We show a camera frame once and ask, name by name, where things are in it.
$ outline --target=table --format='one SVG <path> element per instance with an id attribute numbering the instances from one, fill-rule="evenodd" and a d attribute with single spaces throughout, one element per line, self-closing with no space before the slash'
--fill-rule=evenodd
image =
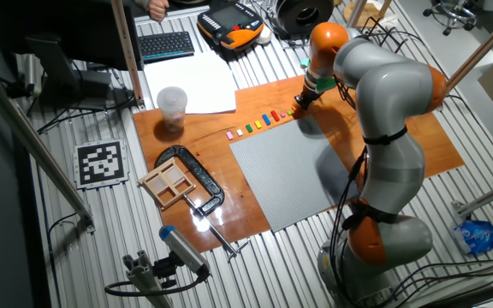
<path id="1" fill-rule="evenodd" d="M 253 234 L 270 229 L 264 213 L 249 188 L 247 180 L 235 161 L 229 145 L 240 138 L 248 138 L 256 133 L 271 129 L 276 125 L 293 120 L 292 116 L 282 118 L 278 123 L 272 121 L 266 126 L 262 114 L 275 110 L 277 114 L 290 110 L 294 96 L 301 92 L 304 76 L 279 80 L 262 86 L 255 86 L 235 92 L 236 112 L 214 115 L 186 115 L 185 128 L 181 133 L 169 133 L 163 125 L 159 110 L 145 111 L 134 115 L 134 122 L 142 145 L 148 170 L 153 170 L 159 154 L 171 145 L 184 145 L 212 174 L 225 191 L 223 205 L 209 215 L 210 221 L 229 241 L 237 241 Z M 325 133 L 334 150 L 346 166 L 351 168 L 365 146 L 355 111 L 341 100 L 337 89 L 327 91 L 313 103 L 302 116 L 313 115 Z M 260 121 L 257 129 L 254 121 Z M 252 133 L 245 125 L 251 124 Z M 425 153 L 425 176 L 432 176 L 460 167 L 463 160 L 450 142 L 443 128 L 433 114 L 426 114 L 407 120 L 408 132 L 421 144 Z M 237 137 L 240 128 L 245 134 Z M 226 132 L 231 131 L 235 138 L 231 141 Z M 186 171 L 178 160 L 178 165 Z M 203 204 L 209 194 L 194 179 L 197 188 L 188 194 L 196 204 Z M 186 202 L 178 201 L 162 213 L 163 224 L 173 224 L 201 252 L 221 245 L 206 224 L 199 222 Z"/>

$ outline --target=clear plastic cup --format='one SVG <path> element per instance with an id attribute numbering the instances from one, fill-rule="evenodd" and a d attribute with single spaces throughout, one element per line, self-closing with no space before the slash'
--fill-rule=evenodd
<path id="1" fill-rule="evenodd" d="M 164 88 L 157 95 L 157 105 L 163 114 L 164 126 L 170 132 L 179 132 L 184 128 L 187 95 L 177 86 Z"/>

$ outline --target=monitor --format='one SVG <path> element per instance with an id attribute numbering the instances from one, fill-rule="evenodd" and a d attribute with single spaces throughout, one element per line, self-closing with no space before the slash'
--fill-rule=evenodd
<path id="1" fill-rule="evenodd" d="M 131 8 L 124 7 L 137 69 L 142 58 Z M 110 74 L 74 71 L 70 59 L 126 70 L 110 1 L 0 0 L 0 48 L 33 53 L 47 73 L 39 102 L 80 107 L 84 98 L 108 97 Z"/>

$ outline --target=small wooden box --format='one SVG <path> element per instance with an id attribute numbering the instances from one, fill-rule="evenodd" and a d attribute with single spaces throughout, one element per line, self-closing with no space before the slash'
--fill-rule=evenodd
<path id="1" fill-rule="evenodd" d="M 195 185 L 192 185 L 192 182 L 176 166 L 174 158 L 139 179 L 138 183 L 157 200 L 161 210 L 167 209 L 184 193 L 189 193 L 195 188 Z"/>

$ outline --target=computer keyboard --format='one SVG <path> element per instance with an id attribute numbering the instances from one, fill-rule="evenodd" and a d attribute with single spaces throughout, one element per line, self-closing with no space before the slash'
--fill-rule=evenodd
<path id="1" fill-rule="evenodd" d="M 146 35 L 138 40 L 144 63 L 190 56 L 194 52 L 188 32 Z"/>

